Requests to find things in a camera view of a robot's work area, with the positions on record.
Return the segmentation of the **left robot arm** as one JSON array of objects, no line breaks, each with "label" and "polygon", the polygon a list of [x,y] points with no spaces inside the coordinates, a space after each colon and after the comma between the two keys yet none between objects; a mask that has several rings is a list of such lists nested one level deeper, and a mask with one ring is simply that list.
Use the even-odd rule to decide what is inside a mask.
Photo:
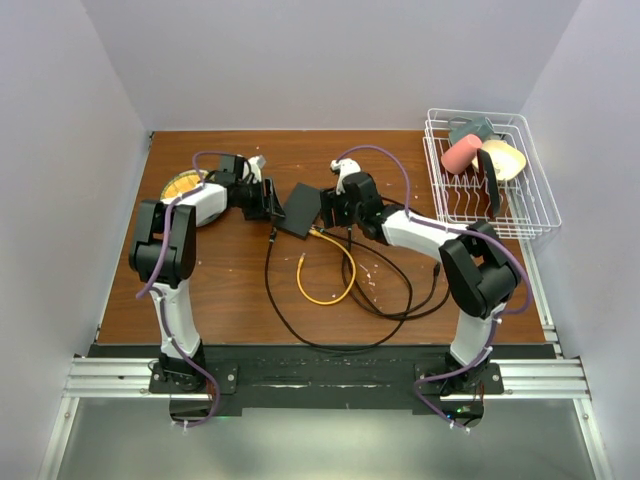
[{"label": "left robot arm", "polygon": [[140,203],[128,257],[143,283],[136,297],[150,295],[156,310],[161,331],[159,377],[185,392],[214,384],[189,292],[197,229],[230,208],[240,209],[249,221],[284,216],[273,181],[263,175],[264,156],[215,155],[216,169],[205,171],[194,160],[193,168],[174,177],[158,200]]}]

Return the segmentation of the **black network switch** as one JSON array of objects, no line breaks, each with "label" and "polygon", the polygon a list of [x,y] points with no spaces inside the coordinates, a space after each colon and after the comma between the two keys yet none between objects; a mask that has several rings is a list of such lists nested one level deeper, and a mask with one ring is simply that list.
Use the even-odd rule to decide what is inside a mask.
[{"label": "black network switch", "polygon": [[305,240],[320,213],[320,190],[298,183],[284,204],[284,218],[274,222],[277,230]]}]

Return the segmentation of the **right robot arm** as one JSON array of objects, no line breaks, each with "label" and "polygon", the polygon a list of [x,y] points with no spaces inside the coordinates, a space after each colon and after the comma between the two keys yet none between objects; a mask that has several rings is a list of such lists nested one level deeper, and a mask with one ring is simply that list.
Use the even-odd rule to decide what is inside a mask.
[{"label": "right robot arm", "polygon": [[370,240],[415,251],[441,264],[459,307],[450,364],[445,372],[416,383],[446,381],[456,392],[469,392],[481,380],[479,366],[491,355],[501,315],[524,276],[491,225],[477,222],[462,228],[386,204],[365,172],[351,173],[336,187],[322,190],[320,202],[326,227],[356,225]]}]

